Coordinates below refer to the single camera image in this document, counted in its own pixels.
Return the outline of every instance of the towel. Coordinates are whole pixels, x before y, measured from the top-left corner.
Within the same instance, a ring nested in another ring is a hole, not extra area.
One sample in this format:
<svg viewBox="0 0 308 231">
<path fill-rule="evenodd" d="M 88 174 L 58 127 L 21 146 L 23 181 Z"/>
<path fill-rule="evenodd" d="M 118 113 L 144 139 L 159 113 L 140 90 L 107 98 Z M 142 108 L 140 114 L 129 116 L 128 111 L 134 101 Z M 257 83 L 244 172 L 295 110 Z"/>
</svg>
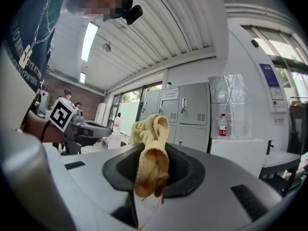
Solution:
<svg viewBox="0 0 308 231">
<path fill-rule="evenodd" d="M 163 193 L 169 178 L 169 159 L 165 150 L 168 136 L 168 119 L 158 114 L 132 126 L 130 142 L 145 144 L 135 179 L 135 192 L 139 197 L 145 198 L 152 193 L 159 197 Z"/>
</svg>

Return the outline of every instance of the plastic sheet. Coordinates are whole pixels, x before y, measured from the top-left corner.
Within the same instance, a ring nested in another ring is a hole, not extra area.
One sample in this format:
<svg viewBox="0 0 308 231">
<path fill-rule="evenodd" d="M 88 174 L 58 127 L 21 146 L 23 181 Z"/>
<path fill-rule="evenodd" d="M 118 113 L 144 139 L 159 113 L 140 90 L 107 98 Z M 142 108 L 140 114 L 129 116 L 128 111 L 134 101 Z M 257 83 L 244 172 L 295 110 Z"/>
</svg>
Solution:
<svg viewBox="0 0 308 231">
<path fill-rule="evenodd" d="M 226 139 L 252 138 L 252 118 L 247 87 L 243 75 L 209 77 L 211 91 L 211 137 L 219 138 L 221 114 L 227 118 Z"/>
</svg>

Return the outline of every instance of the white ceiling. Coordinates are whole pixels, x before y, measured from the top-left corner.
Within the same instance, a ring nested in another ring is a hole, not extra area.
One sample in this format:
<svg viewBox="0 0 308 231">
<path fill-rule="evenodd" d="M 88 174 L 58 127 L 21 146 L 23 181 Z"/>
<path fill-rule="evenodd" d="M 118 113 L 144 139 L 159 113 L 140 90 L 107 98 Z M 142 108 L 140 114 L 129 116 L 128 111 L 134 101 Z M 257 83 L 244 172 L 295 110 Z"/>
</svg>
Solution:
<svg viewBox="0 0 308 231">
<path fill-rule="evenodd" d="M 64 13 L 60 16 L 49 66 L 78 80 L 86 73 L 86 86 L 106 90 L 133 74 L 166 59 L 213 46 L 206 20 L 205 0 L 134 0 L 143 16 L 127 26 L 122 19 L 95 21 L 100 28 L 88 62 L 80 59 L 90 20 Z M 106 53 L 102 45 L 110 43 Z"/>
</svg>

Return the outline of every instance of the fluorescent light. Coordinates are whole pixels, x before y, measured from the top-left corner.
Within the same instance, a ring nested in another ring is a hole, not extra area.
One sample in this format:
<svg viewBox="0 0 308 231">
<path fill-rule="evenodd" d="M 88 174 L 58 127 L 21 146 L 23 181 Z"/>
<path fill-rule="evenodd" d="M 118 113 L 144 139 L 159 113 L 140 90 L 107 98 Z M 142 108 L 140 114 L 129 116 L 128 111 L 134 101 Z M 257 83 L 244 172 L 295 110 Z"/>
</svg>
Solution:
<svg viewBox="0 0 308 231">
<path fill-rule="evenodd" d="M 86 74 L 81 72 L 80 73 L 80 82 L 85 83 L 85 79 L 86 79 Z"/>
<path fill-rule="evenodd" d="M 99 26 L 90 22 L 87 27 L 87 31 L 85 34 L 85 38 L 83 39 L 82 45 L 82 52 L 81 52 L 81 59 L 83 61 L 88 61 L 88 57 L 90 54 L 91 46 L 95 37 L 95 34 L 98 30 Z"/>
</svg>

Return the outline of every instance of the bottle label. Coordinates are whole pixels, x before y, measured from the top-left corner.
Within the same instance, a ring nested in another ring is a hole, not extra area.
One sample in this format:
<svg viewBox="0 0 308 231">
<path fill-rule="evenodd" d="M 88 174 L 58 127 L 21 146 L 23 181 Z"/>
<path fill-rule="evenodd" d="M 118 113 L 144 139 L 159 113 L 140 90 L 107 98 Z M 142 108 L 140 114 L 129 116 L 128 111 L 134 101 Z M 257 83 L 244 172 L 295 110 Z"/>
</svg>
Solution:
<svg viewBox="0 0 308 231">
<path fill-rule="evenodd" d="M 227 126 L 226 125 L 219 126 L 219 136 L 227 136 Z"/>
</svg>

